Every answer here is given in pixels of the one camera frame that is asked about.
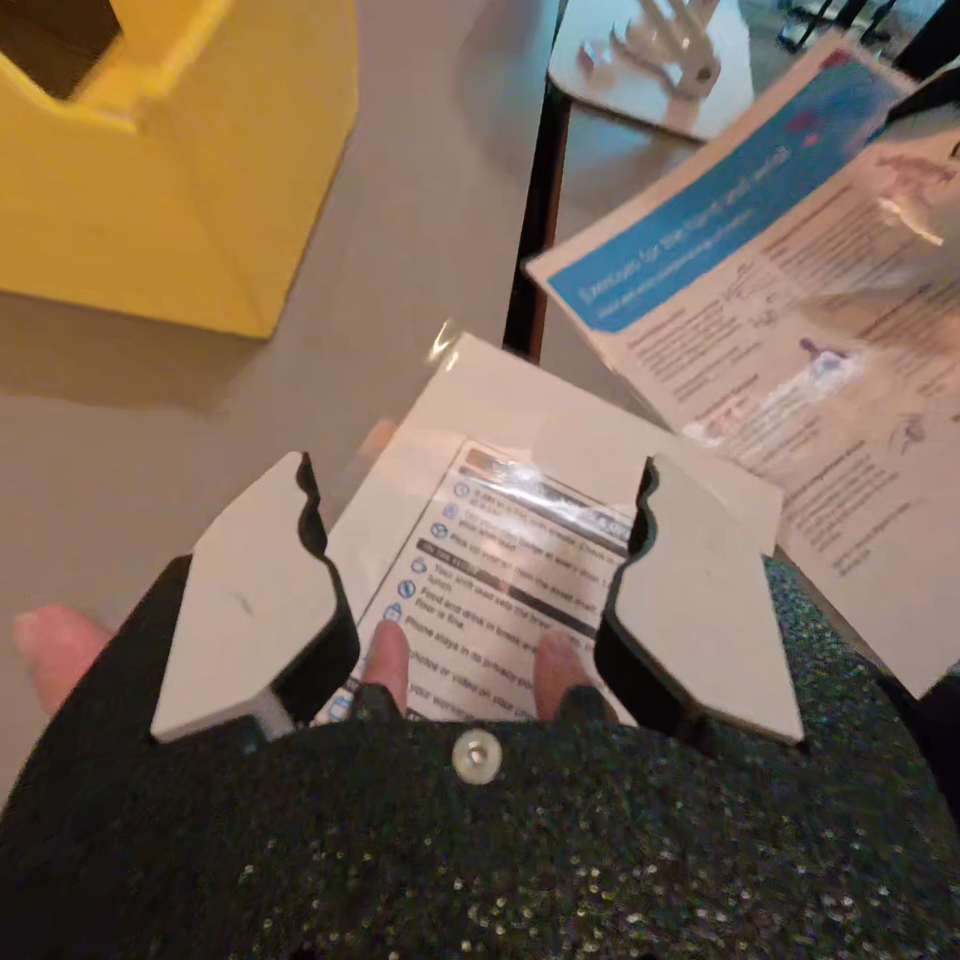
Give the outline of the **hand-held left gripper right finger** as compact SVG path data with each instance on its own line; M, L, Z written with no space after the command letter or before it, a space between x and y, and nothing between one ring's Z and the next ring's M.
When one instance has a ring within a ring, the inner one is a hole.
M754 537L664 455L645 462L635 507L593 647L615 700L635 725L692 745L709 721L804 743Z

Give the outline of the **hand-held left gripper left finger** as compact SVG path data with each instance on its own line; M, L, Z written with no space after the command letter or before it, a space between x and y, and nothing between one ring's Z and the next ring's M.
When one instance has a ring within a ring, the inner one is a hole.
M345 685L361 644L320 502L309 455L291 452L197 540L153 739L250 718L276 740L309 727Z

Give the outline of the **laminated instruction sheet red banner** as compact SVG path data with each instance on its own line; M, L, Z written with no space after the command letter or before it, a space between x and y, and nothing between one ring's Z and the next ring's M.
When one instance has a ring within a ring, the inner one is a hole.
M329 533L365 658L410 647L407 715L535 714L534 655L561 630L593 671L648 457L663 454L773 553L783 495L692 443L463 334Z

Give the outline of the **laminated sheet blue banner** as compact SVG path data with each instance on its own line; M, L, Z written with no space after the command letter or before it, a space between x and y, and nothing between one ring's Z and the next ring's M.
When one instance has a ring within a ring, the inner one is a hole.
M529 262L666 425L783 493L783 552L916 700L958 674L958 69L820 42Z

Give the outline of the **yellow storage box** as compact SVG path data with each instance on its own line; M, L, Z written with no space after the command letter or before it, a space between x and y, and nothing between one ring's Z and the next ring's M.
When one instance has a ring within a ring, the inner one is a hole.
M355 3L1 14L2 292L271 337L354 127Z

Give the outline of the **white desk stand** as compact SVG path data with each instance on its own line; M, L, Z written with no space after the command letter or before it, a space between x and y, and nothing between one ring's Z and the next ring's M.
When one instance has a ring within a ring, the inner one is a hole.
M548 77L594 110L699 143L756 99L737 1L569 1Z

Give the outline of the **person's left hand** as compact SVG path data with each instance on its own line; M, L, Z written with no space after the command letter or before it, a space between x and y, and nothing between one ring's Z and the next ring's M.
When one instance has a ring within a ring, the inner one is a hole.
M364 686L382 687L400 715L405 715L409 684L410 648L402 628L383 620L375 628L367 651ZM594 688L571 639L562 631L548 630L534 653L534 705L539 721L557 719L570 691Z

